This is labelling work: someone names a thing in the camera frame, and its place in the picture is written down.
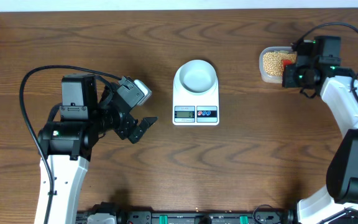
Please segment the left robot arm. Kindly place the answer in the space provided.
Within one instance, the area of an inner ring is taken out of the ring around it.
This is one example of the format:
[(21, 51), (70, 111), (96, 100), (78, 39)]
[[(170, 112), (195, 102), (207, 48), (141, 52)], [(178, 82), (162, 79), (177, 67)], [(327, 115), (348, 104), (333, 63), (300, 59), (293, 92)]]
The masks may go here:
[[(105, 83), (100, 98), (98, 80)], [(93, 146), (108, 131), (114, 131), (122, 140), (137, 143), (157, 118), (138, 121), (130, 112), (143, 105), (151, 94), (143, 82), (129, 77), (122, 77), (117, 83), (93, 74), (62, 78), (62, 103), (51, 110), (37, 138), (47, 164), (40, 165), (36, 223), (76, 221)]]

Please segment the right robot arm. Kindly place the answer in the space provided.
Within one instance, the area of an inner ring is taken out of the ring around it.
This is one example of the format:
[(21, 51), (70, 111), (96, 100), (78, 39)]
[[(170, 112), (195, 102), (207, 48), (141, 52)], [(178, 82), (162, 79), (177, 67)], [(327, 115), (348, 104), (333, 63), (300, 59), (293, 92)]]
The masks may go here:
[(326, 184), (296, 206), (298, 223), (331, 223), (358, 213), (358, 81), (351, 68), (341, 66), (341, 39), (300, 38), (293, 46), (296, 61), (285, 66), (282, 85), (314, 90), (328, 105), (342, 134), (326, 173)]

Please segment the red measuring scoop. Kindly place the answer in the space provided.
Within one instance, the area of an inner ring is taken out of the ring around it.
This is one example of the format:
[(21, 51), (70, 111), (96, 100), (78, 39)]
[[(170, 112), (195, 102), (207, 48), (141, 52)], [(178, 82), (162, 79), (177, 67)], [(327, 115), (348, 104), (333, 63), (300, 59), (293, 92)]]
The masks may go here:
[(293, 64), (294, 64), (294, 62), (292, 60), (289, 60), (289, 59), (283, 59), (282, 60), (283, 69), (285, 69), (285, 67), (287, 65), (293, 65)]

